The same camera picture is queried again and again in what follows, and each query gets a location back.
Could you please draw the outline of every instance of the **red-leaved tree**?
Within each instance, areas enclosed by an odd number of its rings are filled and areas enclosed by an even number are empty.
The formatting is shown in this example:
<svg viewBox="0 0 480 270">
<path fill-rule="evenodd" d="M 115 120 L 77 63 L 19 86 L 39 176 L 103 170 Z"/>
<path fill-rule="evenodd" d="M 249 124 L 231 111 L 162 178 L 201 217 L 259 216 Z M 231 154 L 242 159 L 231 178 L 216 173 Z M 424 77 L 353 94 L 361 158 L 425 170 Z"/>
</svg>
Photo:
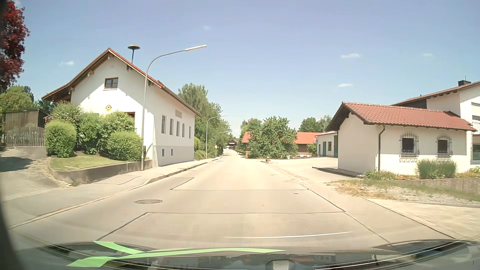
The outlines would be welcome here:
<svg viewBox="0 0 480 270">
<path fill-rule="evenodd" d="M 13 1 L 7 2 L 0 18 L 0 93 L 16 81 L 24 70 L 22 54 L 25 37 L 30 31 L 24 24 L 24 8 L 18 9 Z"/>
</svg>

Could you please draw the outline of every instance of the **car hood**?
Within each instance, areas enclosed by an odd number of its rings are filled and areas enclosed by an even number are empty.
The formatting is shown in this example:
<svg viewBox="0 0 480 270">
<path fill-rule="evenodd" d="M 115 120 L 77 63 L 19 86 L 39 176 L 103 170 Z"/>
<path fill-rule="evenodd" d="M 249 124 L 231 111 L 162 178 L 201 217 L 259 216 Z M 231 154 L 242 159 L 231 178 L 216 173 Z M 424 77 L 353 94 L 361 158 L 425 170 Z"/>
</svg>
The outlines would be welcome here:
<svg viewBox="0 0 480 270">
<path fill-rule="evenodd" d="M 109 241 L 47 245 L 18 252 L 27 269 L 232 269 L 301 270 L 391 268 L 442 258 L 480 258 L 478 242 L 430 239 L 390 243 L 360 250 L 315 247 L 151 248 Z"/>
</svg>

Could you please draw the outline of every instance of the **gravel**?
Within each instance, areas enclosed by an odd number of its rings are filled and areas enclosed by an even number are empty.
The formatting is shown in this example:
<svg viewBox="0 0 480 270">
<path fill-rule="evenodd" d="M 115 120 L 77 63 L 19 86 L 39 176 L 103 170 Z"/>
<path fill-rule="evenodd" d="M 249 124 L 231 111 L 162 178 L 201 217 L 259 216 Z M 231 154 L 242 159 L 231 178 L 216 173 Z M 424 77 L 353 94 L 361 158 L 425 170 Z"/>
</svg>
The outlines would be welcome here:
<svg viewBox="0 0 480 270">
<path fill-rule="evenodd" d="M 480 202 L 456 198 L 447 194 L 429 194 L 429 193 L 411 190 L 408 188 L 397 187 L 397 186 L 389 187 L 387 189 L 379 188 L 377 186 L 362 186 L 360 187 L 360 190 L 370 191 L 371 193 L 388 195 L 390 197 L 393 197 L 397 200 L 402 200 L 402 201 L 480 205 Z"/>
</svg>

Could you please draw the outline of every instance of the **balcony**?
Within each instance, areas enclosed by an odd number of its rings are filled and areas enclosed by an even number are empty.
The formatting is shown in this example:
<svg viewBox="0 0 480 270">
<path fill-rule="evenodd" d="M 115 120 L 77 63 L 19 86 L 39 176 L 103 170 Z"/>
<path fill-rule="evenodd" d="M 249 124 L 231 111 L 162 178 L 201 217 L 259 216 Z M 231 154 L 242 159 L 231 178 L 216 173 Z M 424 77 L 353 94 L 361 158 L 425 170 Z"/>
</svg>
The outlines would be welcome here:
<svg viewBox="0 0 480 270">
<path fill-rule="evenodd" d="M 477 130 L 473 134 L 480 134 L 480 121 L 473 120 L 472 127 Z"/>
</svg>

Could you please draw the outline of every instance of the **blue sky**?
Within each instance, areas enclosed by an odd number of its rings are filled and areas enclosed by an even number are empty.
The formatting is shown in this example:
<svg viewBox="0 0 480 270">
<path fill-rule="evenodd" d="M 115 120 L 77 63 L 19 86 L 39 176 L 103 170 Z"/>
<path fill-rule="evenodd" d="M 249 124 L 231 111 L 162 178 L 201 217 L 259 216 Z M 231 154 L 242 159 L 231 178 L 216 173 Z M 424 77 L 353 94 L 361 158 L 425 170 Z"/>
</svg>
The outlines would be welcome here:
<svg viewBox="0 0 480 270">
<path fill-rule="evenodd" d="M 478 0 L 20 0 L 31 35 L 18 83 L 36 98 L 110 47 L 177 91 L 202 84 L 229 116 L 334 115 L 480 80 Z"/>
</svg>

